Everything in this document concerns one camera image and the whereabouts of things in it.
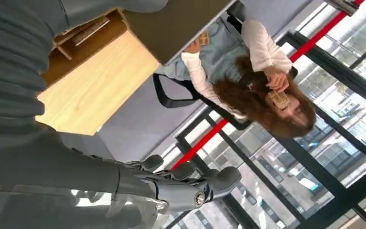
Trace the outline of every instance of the long brown hair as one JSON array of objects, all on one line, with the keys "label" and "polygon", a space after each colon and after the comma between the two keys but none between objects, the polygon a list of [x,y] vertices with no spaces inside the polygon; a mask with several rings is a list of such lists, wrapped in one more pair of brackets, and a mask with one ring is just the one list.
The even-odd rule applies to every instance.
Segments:
[{"label": "long brown hair", "polygon": [[316,122],[315,110],[308,98],[299,90],[293,81],[292,71],[287,75],[289,86],[285,90],[286,94],[292,94],[298,99],[300,107],[306,114],[308,124],[298,126],[289,120],[283,120],[267,105],[264,98],[268,93],[265,86],[267,77],[264,72],[254,72],[250,58],[239,57],[236,60],[237,67],[242,74],[240,82],[232,82],[227,78],[218,81],[213,85],[215,93],[219,99],[227,104],[231,109],[247,116],[249,120],[256,121],[267,129],[271,134],[281,137],[305,136],[312,130]]}]

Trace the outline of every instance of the red stripe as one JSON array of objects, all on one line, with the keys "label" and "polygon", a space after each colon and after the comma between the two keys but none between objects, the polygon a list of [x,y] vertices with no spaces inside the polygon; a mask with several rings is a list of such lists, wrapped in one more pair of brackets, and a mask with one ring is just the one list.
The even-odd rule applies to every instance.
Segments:
[{"label": "red stripe", "polygon": [[[364,0],[355,0],[357,5],[360,5]],[[313,46],[323,37],[325,36],[333,27],[335,27],[342,19],[344,19],[346,13],[340,12],[333,18],[327,25],[325,25],[313,38],[308,40],[303,46],[299,48],[299,50],[294,53],[290,60],[295,62],[302,55],[307,53],[309,50],[313,48]],[[185,154],[173,167],[172,170],[176,169],[179,165],[191,160],[194,155],[208,142],[212,137],[214,137],[222,128],[228,123],[227,120],[220,121],[210,132],[208,132],[193,148],[191,148],[187,154]]]},{"label": "red stripe", "polygon": [[187,154],[185,154],[173,167],[172,170],[177,168],[179,165],[189,161],[214,135],[216,135],[226,124],[227,120],[221,120],[210,132],[208,132],[193,148],[191,148]]}]

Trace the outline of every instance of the light blue vest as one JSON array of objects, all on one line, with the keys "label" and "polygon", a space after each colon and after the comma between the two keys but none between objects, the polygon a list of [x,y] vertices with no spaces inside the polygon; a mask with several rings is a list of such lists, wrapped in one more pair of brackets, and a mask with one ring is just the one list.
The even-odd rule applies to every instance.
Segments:
[{"label": "light blue vest", "polygon": [[[211,83],[223,80],[225,77],[234,82],[241,79],[241,74],[235,65],[239,56],[248,56],[248,48],[239,32],[221,18],[217,19],[208,29],[210,43],[202,46],[200,59]],[[180,55],[168,66],[161,66],[156,71],[169,78],[190,80],[189,72]]]}]

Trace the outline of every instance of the wooden desk surface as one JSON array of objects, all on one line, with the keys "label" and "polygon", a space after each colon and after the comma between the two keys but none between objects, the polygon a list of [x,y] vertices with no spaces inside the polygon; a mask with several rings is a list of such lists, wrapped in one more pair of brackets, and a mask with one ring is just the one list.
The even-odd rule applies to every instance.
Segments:
[{"label": "wooden desk surface", "polygon": [[38,96],[37,121],[93,135],[156,70],[158,61],[127,31]]}]

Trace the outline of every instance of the woman's hand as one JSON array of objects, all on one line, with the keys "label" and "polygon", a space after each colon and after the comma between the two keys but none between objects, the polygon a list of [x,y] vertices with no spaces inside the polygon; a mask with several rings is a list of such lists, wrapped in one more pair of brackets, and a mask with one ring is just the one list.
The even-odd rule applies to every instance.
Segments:
[{"label": "woman's hand", "polygon": [[185,52],[189,52],[189,53],[198,53],[200,50],[201,50],[200,40],[199,39],[196,39],[184,51]]},{"label": "woman's hand", "polygon": [[273,66],[268,66],[263,71],[269,81],[266,86],[270,87],[270,89],[283,92],[289,86],[287,75],[283,71]]}]

